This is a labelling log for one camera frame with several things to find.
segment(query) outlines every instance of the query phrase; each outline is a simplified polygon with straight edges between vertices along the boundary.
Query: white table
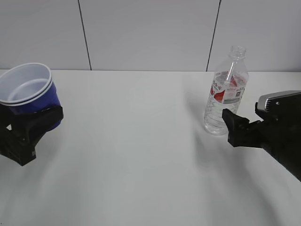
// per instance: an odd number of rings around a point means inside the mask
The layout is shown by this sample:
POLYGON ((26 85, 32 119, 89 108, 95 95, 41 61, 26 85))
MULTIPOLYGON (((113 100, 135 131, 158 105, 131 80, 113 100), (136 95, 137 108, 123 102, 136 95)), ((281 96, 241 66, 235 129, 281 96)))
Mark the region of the white table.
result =
MULTIPOLYGON (((30 164, 0 156, 1 226, 301 224, 297 179, 203 130, 212 73, 53 74, 65 118, 30 164)), ((290 89, 301 73, 250 73, 238 114, 290 89)))

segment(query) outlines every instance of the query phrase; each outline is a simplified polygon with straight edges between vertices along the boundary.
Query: white wall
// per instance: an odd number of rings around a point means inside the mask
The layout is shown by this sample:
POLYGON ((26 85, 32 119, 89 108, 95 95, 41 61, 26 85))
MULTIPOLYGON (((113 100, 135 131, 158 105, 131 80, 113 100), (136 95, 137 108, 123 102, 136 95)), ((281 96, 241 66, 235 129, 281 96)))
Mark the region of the white wall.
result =
POLYGON ((0 0, 0 68, 26 62, 90 68, 76 0, 0 0))
MULTIPOLYGON (((94 70, 205 71, 219 0, 80 0, 94 70)), ((222 0, 208 70, 301 71, 300 0, 222 0)), ((0 68, 89 70, 77 0, 1 0, 0 68)))
POLYGON ((205 71, 219 0, 81 0, 93 69, 205 71))
POLYGON ((208 70, 233 44, 250 71, 301 71, 301 0, 222 0, 208 70))

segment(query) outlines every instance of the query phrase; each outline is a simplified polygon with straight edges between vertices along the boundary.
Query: wall seam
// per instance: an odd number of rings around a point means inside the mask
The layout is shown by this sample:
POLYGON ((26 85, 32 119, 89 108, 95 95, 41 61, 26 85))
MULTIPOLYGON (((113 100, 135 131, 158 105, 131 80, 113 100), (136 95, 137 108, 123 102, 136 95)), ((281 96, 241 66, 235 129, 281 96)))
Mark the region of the wall seam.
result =
POLYGON ((212 51, 212 46, 213 46, 213 41, 214 41, 214 36, 215 36, 215 30, 216 30, 218 15, 220 13, 221 2, 222 2, 222 0, 220 0, 220 2, 218 4, 218 9, 217 9, 217 13, 216 13, 216 19, 215 19, 214 30, 213 30, 212 40, 211 40, 211 46, 210 46, 210 50, 209 50, 209 56, 208 56, 208 61, 207 61, 206 72, 208 71, 208 66, 209 66, 209 62, 210 62, 211 51, 212 51))

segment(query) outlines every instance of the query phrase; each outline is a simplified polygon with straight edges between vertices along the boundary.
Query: stacked cup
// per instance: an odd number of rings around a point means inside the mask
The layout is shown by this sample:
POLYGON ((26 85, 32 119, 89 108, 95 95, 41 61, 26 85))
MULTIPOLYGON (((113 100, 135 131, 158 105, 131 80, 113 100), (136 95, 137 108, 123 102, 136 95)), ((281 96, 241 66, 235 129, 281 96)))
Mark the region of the stacked cup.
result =
POLYGON ((60 106, 50 69, 40 63, 28 63, 5 72, 0 76, 0 104, 15 115, 60 106))

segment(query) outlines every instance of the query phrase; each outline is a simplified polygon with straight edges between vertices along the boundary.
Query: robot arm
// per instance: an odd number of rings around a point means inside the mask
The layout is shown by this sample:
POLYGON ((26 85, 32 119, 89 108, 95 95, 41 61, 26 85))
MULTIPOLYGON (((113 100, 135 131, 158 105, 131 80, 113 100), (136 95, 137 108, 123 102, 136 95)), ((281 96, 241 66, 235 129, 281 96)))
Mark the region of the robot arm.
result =
POLYGON ((301 91, 264 95, 255 104, 263 121, 249 123, 247 118, 228 109, 222 112, 233 147, 258 147, 301 181, 301 91))

